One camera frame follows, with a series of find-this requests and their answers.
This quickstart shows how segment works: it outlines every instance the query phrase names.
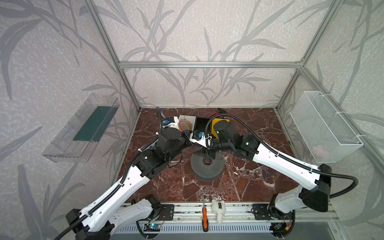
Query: wall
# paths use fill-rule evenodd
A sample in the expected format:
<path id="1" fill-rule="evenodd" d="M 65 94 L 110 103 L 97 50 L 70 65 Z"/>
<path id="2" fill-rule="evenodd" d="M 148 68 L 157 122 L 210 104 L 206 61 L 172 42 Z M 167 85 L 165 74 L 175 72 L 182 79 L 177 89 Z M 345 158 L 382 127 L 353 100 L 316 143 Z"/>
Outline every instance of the wall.
<path id="1" fill-rule="evenodd" d="M 345 1 L 305 66 L 383 153 L 384 1 Z M 298 157 L 313 162 L 289 113 L 305 90 L 314 90 L 299 77 L 279 113 L 294 140 Z M 351 240 L 382 239 L 384 234 L 384 177 L 359 149 L 329 164 L 333 172 L 353 175 L 359 185 L 331 199 Z M 350 184 L 333 179 L 332 192 Z"/>
<path id="2" fill-rule="evenodd" d="M 54 239 L 112 182 L 137 112 L 82 1 L 1 1 L 0 16 L 0 239 Z M 121 104 L 90 160 L 43 157 L 90 93 Z"/>
<path id="3" fill-rule="evenodd" d="M 331 2 L 95 0 L 120 61 L 299 61 Z M 277 105 L 294 69 L 125 71 L 143 107 L 259 107 Z"/>

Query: transparent acrylic container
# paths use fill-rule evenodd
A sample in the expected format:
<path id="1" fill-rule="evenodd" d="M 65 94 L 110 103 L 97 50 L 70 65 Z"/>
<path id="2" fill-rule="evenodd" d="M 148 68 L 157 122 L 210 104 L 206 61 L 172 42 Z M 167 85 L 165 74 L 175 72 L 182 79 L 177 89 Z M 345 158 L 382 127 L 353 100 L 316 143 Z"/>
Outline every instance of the transparent acrylic container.
<path id="1" fill-rule="evenodd" d="M 43 156 L 53 162 L 88 162 L 119 106 L 116 97 L 89 95 Z"/>
<path id="2" fill-rule="evenodd" d="M 340 161 L 363 146 L 359 136 L 320 91 L 304 91 L 290 114 L 318 163 Z"/>

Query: robotic arm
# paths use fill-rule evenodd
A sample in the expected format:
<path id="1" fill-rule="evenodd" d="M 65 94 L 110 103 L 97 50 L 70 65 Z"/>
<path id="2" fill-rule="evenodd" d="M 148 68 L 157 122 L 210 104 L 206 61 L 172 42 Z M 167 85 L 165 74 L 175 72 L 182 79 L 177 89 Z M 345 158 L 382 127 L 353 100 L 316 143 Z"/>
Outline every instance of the robotic arm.
<path id="1" fill-rule="evenodd" d="M 73 209 L 67 215 L 70 226 L 59 234 L 60 239 L 69 231 L 76 233 L 77 240 L 109 239 L 110 235 L 124 226 L 140 219 L 155 219 L 160 214 L 161 204 L 152 196 L 119 210 L 119 207 L 139 188 L 147 184 L 184 148 L 198 143 L 203 146 L 203 158 L 214 158 L 217 151 L 231 151 L 235 156 L 269 166 L 292 178 L 299 186 L 285 193 L 275 194 L 268 206 L 268 214 L 279 218 L 294 209 L 310 207 L 320 212 L 328 210 L 329 198 L 352 190 L 357 179 L 351 176 L 332 174 L 326 164 L 316 166 L 297 160 L 263 142 L 251 130 L 251 135 L 240 136 L 231 122 L 219 121 L 214 125 L 218 138 L 207 134 L 210 122 L 219 116 L 230 116 L 248 130 L 249 127 L 235 116 L 219 114 L 214 116 L 205 132 L 179 131 L 178 118 L 170 117 L 159 132 L 158 138 L 139 149 L 129 163 L 124 175 L 102 196 L 83 209 Z M 351 179 L 354 182 L 345 190 L 330 196 L 331 177 Z"/>

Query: orange screwdriver handle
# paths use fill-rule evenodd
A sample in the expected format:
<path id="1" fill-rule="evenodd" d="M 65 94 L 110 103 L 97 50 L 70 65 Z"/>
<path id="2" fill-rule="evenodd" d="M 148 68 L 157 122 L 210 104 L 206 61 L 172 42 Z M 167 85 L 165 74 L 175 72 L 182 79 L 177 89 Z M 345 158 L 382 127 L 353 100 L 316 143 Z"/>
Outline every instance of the orange screwdriver handle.
<path id="1" fill-rule="evenodd" d="M 208 231 L 208 218 L 207 218 L 207 208 L 203 207 L 203 231 L 207 232 Z"/>

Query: white wire mesh basket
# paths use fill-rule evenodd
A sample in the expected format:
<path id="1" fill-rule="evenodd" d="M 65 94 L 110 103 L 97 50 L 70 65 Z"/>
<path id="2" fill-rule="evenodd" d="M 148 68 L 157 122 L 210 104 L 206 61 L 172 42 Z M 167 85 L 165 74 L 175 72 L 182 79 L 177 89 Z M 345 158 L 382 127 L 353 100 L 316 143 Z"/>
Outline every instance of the white wire mesh basket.
<path id="1" fill-rule="evenodd" d="M 291 117 L 318 163 L 340 161 L 363 146 L 340 112 L 319 91 L 304 91 Z"/>

